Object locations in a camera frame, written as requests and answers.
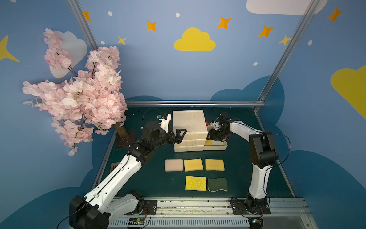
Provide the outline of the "cream drawer cabinet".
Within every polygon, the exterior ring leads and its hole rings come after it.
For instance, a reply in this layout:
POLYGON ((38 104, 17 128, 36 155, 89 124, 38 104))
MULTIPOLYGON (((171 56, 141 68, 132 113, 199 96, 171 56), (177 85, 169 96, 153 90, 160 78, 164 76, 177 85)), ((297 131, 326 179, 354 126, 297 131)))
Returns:
POLYGON ((203 151, 208 135, 203 110, 173 111, 173 129, 186 129, 182 142, 174 144, 175 153, 203 151))

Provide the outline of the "pink white sponge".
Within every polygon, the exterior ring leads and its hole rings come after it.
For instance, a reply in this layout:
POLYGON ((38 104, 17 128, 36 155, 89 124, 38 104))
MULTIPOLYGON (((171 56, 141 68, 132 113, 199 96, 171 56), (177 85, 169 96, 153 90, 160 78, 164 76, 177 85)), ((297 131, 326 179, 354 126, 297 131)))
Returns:
POLYGON ((182 172, 183 160, 182 159, 166 159, 165 160, 165 172, 182 172))

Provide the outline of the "green scouring sponge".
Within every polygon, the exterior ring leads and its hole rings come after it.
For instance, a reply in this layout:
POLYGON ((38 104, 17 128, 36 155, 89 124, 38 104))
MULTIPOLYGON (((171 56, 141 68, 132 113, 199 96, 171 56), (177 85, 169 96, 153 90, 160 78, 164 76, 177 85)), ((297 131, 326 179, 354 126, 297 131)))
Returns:
POLYGON ((228 184, 226 178, 219 177, 215 179, 209 178, 207 180, 207 188, 209 192, 228 191, 228 184))

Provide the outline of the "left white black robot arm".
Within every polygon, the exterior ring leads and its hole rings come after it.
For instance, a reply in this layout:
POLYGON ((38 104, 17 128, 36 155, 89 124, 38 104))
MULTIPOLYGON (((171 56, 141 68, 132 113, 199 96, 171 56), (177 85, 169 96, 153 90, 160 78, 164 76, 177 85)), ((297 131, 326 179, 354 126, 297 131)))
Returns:
POLYGON ((76 196, 70 202, 69 225, 74 229, 106 229, 110 222, 127 213, 139 213, 144 197, 135 191, 113 201, 113 198, 164 144, 180 144, 186 129, 168 129, 168 121, 149 122, 142 135, 129 149, 118 166, 84 197, 76 196))

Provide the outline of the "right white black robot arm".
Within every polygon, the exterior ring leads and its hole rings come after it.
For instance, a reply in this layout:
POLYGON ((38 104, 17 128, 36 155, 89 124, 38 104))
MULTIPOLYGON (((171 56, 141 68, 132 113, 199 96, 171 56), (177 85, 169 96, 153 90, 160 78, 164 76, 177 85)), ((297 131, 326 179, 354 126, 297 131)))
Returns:
POLYGON ((274 135, 255 129, 239 119, 230 119, 219 114, 208 124, 208 140, 225 141, 230 133, 249 143, 249 157, 253 165, 251 185, 245 201, 245 211, 259 215, 270 214, 267 184, 269 174, 278 160, 274 135))

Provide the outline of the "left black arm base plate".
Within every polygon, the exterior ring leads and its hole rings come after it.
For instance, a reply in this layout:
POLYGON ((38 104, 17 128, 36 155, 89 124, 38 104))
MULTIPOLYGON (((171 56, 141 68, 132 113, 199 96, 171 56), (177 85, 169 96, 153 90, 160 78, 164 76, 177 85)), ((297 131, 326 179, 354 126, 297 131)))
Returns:
POLYGON ((136 209, 133 212, 126 213, 126 215, 155 215, 157 211, 157 200, 144 200, 144 202, 139 201, 136 209))

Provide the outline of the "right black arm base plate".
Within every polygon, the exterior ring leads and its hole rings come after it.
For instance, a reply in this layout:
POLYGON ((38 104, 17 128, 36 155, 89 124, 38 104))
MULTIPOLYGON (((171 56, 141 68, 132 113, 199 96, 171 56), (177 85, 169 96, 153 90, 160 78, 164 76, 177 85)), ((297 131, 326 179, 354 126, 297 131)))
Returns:
POLYGON ((234 215, 270 215, 271 210, 267 198, 262 199, 237 199, 229 200, 234 215))

